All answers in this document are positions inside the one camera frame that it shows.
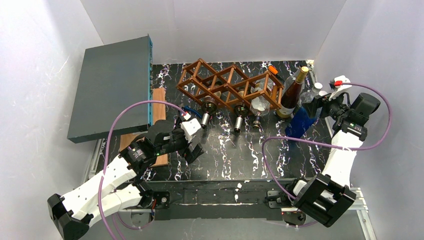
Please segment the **clear bottle white neck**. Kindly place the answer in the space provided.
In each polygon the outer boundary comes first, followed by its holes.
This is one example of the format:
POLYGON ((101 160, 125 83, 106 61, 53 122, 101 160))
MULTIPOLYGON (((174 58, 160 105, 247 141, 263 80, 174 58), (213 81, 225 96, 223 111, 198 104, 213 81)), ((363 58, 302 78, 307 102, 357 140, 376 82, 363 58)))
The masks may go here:
POLYGON ((313 87, 306 92, 303 92, 299 96, 298 106, 302 107, 303 104, 309 104, 313 101, 316 96, 324 96, 327 94, 326 91, 322 91, 323 85, 319 82, 315 82, 313 87))

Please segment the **blue square glass bottle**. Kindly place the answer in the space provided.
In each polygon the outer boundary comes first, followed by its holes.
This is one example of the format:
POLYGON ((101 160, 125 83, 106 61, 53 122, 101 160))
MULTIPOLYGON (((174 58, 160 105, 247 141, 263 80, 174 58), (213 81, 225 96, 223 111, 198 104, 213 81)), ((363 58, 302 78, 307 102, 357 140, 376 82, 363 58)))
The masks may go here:
POLYGON ((307 110, 302 106, 285 128, 285 135, 292 138, 301 138, 306 131, 317 121, 321 110, 317 110, 313 117, 309 117, 307 110))

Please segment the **dark bottle gold cap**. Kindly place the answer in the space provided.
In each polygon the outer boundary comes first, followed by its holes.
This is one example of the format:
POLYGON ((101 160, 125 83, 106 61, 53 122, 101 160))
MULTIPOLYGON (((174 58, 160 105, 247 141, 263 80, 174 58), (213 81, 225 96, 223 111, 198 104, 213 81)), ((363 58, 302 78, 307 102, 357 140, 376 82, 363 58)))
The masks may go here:
POLYGON ((286 119, 291 116, 294 109, 296 108, 301 92, 304 88, 304 81, 308 75, 309 68, 302 66, 299 75, 297 76, 294 83, 282 94, 281 108, 276 111, 276 114, 281 119, 286 119))

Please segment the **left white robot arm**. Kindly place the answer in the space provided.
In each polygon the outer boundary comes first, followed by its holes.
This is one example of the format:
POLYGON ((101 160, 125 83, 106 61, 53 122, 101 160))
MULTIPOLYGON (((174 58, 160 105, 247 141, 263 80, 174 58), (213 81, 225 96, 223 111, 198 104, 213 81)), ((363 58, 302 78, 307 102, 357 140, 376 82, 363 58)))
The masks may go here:
POLYGON ((140 206, 167 209, 168 191, 154 191, 142 179, 157 158, 177 152, 188 164, 203 154, 201 144, 192 146, 202 125, 196 118, 176 123, 159 120, 147 132, 136 136, 107 165, 74 190, 47 200, 49 215, 64 240, 78 240, 102 217, 140 206))

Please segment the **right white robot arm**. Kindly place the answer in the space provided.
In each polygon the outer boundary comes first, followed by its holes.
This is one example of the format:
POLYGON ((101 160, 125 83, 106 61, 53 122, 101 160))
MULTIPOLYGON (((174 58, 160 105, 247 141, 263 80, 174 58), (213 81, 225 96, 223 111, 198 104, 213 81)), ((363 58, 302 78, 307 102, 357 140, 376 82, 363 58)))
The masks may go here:
POLYGON ((368 93, 360 93, 351 105, 343 103, 341 94, 315 97, 303 104, 311 115, 321 110, 320 118, 331 117, 334 136, 328 160, 321 173, 310 180, 299 179, 293 187, 293 205, 325 227, 331 227, 356 200, 350 190, 350 174, 357 155, 356 148, 364 143, 368 130, 365 123, 381 102, 368 93))

